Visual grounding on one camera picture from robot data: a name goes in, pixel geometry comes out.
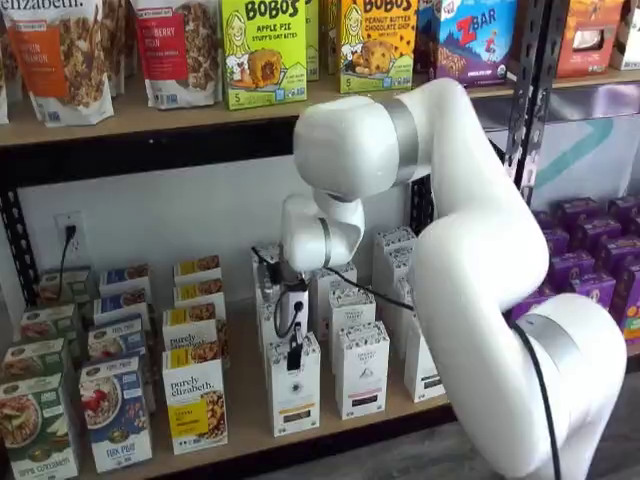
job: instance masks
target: power cord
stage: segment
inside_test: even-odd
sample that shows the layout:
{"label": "power cord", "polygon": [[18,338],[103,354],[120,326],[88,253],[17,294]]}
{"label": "power cord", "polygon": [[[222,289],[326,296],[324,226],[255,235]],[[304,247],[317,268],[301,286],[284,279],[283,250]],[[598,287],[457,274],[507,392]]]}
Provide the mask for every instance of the power cord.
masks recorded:
{"label": "power cord", "polygon": [[67,258],[67,250],[69,249],[69,245],[71,244],[71,240],[76,236],[76,226],[75,225],[67,225],[64,227],[64,248],[62,249],[62,259],[60,260],[60,274],[58,275],[58,294],[56,295],[56,302],[60,301],[60,296],[62,295],[62,274],[64,273],[64,261]]}

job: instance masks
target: bobo's package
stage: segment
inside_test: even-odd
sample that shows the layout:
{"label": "bobo's package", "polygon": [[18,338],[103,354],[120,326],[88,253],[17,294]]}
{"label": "bobo's package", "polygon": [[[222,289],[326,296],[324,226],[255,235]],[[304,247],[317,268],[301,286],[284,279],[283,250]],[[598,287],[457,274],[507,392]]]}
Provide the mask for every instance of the bobo's package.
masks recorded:
{"label": "bobo's package", "polygon": [[229,110],[307,99],[302,0],[222,0]]}
{"label": "bobo's package", "polygon": [[411,88],[416,0],[352,0],[340,9],[340,92]]}
{"label": "bobo's package", "polygon": [[416,70],[464,85],[504,81],[516,0],[426,0],[418,9]]}

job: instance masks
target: red label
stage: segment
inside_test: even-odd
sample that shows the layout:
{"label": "red label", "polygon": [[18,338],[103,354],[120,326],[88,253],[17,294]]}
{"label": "red label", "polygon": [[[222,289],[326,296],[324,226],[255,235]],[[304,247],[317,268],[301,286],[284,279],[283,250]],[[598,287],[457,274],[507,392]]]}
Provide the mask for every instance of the red label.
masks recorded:
{"label": "red label", "polygon": [[186,80],[183,15],[171,8],[145,8],[138,11],[137,20],[144,77],[148,80]]}

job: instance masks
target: granola bag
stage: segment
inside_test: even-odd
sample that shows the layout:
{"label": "granola bag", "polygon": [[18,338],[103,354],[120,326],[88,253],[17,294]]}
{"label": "granola bag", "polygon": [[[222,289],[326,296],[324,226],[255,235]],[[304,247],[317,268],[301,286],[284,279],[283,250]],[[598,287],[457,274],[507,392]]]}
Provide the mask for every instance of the granola bag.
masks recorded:
{"label": "granola bag", "polygon": [[102,0],[3,0],[0,8],[38,120],[95,125],[113,115]]}
{"label": "granola bag", "polygon": [[149,106],[212,105],[221,98],[218,0],[132,0]]}

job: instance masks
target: green package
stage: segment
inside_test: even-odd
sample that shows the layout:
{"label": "green package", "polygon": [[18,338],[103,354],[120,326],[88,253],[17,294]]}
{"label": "green package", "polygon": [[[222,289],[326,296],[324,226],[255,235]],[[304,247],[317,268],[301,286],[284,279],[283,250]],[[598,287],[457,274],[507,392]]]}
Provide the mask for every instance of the green package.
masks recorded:
{"label": "green package", "polygon": [[307,99],[302,0],[222,0],[230,110]]}

